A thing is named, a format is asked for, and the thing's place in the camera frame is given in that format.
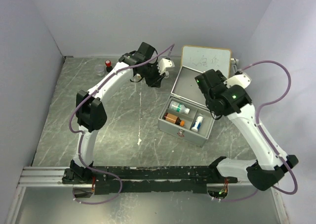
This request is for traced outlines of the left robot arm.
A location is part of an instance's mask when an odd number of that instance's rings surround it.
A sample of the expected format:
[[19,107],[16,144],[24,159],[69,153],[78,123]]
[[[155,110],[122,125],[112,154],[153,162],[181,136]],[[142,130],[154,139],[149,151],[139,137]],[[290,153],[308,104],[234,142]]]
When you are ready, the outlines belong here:
[[76,108],[71,117],[77,118],[79,129],[71,132],[79,134],[75,157],[70,170],[74,178],[86,184],[92,178],[93,149],[99,130],[107,121],[105,105],[107,101],[127,81],[139,75],[150,88],[160,88],[165,77],[159,53],[148,43],[142,42],[137,50],[122,55],[115,66],[107,68],[108,74],[88,91],[80,90],[76,95]]

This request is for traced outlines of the grey metal case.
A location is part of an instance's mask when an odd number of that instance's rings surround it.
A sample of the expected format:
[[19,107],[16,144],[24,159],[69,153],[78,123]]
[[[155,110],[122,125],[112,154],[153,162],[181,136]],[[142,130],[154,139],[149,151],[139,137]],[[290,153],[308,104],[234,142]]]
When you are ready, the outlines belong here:
[[[182,66],[170,96],[158,118],[158,128],[174,137],[202,147],[208,141],[215,120],[205,105],[205,98],[195,77],[200,71]],[[178,117],[184,125],[174,124],[164,118],[168,113]]]

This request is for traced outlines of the brown medicine bottle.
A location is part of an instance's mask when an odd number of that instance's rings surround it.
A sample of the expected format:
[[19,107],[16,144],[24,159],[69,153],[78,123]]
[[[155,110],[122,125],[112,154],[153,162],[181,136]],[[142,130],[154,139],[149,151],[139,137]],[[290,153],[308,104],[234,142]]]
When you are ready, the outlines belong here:
[[184,124],[185,124],[184,120],[181,120],[178,116],[173,115],[173,114],[168,113],[168,112],[166,112],[164,114],[163,119],[168,121],[168,122],[170,122],[170,123],[173,123],[173,124],[176,124],[178,126],[181,126],[181,127],[184,127]]

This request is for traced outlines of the grey plastic divided tray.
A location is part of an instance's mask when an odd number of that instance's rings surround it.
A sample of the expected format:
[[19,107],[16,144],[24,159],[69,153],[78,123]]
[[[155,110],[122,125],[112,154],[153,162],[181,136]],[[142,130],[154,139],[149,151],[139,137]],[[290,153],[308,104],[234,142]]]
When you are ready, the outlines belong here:
[[[169,105],[170,105],[171,101],[176,101],[176,102],[182,103],[187,108],[190,108],[189,114],[178,113],[178,112],[175,112],[175,111],[169,109]],[[176,115],[181,120],[184,120],[185,121],[184,127],[178,126],[176,124],[173,124],[173,123],[170,123],[170,122],[164,120],[163,116],[166,112],[171,113],[173,115]],[[191,127],[194,124],[198,114],[202,114],[204,116],[204,120],[201,124],[199,131],[196,133],[196,132],[193,132],[191,130]],[[200,136],[206,140],[208,140],[208,138],[210,136],[210,132],[211,132],[211,129],[213,127],[213,123],[214,123],[214,120],[211,117],[211,114],[209,111],[207,111],[204,108],[198,107],[194,103],[192,104],[192,103],[189,103],[187,101],[182,101],[182,100],[175,98],[175,97],[170,97],[168,99],[168,101],[167,101],[165,107],[163,108],[162,113],[158,119],[159,128],[161,130],[162,130],[162,128],[166,128],[166,130],[164,130],[165,132],[168,132],[168,133],[171,133],[172,135],[183,137],[183,138],[188,137],[188,135],[186,134],[186,132],[188,132],[189,135]]]

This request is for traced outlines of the white blue tube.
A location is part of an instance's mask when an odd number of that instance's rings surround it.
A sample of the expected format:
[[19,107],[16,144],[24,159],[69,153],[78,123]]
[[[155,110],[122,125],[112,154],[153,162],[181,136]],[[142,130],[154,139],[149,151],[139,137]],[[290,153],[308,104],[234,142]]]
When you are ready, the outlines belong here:
[[204,120],[204,116],[202,114],[198,114],[194,124],[191,127],[191,130],[197,133],[201,127],[203,120]]

